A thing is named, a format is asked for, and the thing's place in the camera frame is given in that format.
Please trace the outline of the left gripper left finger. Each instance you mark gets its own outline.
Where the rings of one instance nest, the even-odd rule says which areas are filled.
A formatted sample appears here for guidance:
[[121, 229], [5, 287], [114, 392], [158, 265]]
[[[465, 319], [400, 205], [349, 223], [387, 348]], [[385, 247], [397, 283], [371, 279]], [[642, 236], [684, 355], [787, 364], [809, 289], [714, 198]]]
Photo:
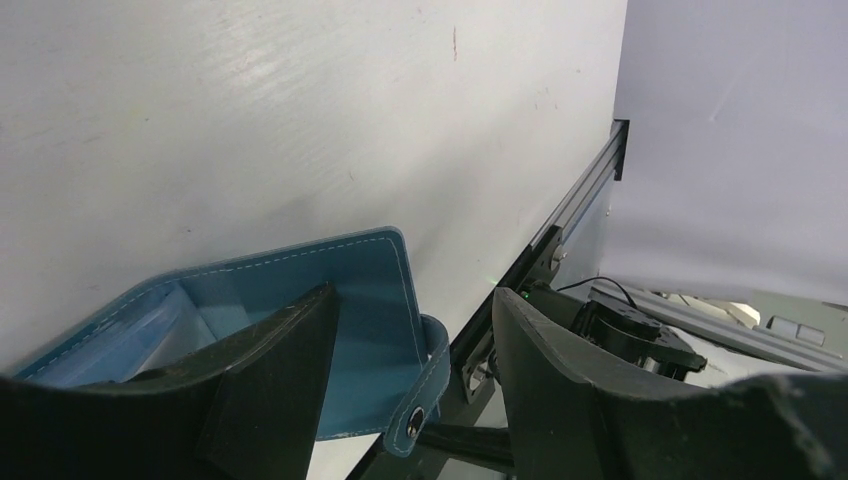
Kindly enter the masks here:
[[126, 382], [1, 382], [5, 479], [302, 479], [340, 300], [324, 283], [259, 323]]

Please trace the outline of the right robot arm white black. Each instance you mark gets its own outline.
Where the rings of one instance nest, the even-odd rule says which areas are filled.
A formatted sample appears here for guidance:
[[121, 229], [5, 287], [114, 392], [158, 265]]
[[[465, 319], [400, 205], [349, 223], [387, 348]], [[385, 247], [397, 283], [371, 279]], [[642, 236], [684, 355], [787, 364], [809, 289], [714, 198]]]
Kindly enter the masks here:
[[[564, 293], [595, 281], [614, 285], [624, 298], [601, 296], [579, 301]], [[670, 327], [642, 312], [624, 287], [609, 277], [590, 277], [559, 288], [536, 281], [520, 295], [555, 324], [644, 370], [683, 381], [707, 365], [704, 356]]]

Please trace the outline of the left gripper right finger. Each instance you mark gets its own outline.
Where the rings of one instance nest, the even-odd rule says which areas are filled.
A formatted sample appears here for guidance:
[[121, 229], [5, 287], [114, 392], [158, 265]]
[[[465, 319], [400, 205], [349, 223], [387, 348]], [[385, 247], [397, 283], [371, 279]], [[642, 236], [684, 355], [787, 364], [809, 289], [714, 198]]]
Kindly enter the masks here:
[[521, 479], [843, 479], [847, 379], [800, 373], [718, 388], [665, 378], [499, 288], [492, 323]]

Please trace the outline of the blue leather card holder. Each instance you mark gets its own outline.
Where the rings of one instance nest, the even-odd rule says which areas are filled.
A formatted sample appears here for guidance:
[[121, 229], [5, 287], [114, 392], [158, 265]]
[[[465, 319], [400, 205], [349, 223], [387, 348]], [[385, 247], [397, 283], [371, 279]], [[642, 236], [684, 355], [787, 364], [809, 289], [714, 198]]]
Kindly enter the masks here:
[[330, 283], [340, 298], [317, 437], [381, 434], [407, 457], [450, 379], [445, 326], [419, 311], [401, 232], [383, 227], [143, 281], [18, 375], [53, 387], [126, 381], [212, 345]]

